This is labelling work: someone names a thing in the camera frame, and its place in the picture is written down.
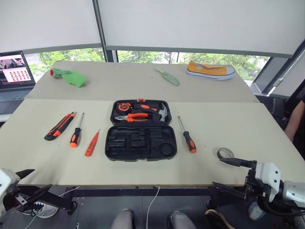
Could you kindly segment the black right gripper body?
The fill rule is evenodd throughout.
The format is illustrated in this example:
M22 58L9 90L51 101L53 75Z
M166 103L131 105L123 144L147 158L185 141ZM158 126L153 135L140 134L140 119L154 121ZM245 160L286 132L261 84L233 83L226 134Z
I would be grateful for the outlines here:
M245 192L256 194L267 203L271 202L271 163L252 161L245 179Z

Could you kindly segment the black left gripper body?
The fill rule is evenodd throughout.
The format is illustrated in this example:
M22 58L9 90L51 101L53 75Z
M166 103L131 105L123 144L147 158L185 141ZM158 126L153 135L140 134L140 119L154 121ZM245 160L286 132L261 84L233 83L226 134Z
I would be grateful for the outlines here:
M22 196L23 187L17 186L16 183L10 184L6 190L6 211L12 208L22 207L27 203L25 198Z

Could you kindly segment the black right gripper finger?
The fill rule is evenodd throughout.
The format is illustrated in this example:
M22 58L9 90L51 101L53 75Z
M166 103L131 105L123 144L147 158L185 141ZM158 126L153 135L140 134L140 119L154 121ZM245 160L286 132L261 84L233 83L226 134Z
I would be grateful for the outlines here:
M220 161L236 167L252 167L253 163L252 161L239 158L221 158Z
M226 192L228 194L234 195L234 196L242 198L242 199L245 199L245 197L246 197L246 194L244 192L238 191L231 186L224 185L224 184L217 183L217 182L212 182L212 184L214 186L216 186L218 189L220 189L221 191Z

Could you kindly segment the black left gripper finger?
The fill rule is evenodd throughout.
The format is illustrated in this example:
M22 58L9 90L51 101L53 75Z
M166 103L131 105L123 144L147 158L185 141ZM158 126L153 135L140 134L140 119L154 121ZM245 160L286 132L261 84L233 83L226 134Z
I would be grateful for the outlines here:
M20 178L20 179L24 179L26 176L28 176L29 174L31 174L32 172L34 172L35 169L25 169L19 172L16 172L16 175Z
M23 194L27 196L27 208L32 209L36 201L38 201L45 193L49 191L52 184L43 186L41 188L37 186L23 186Z

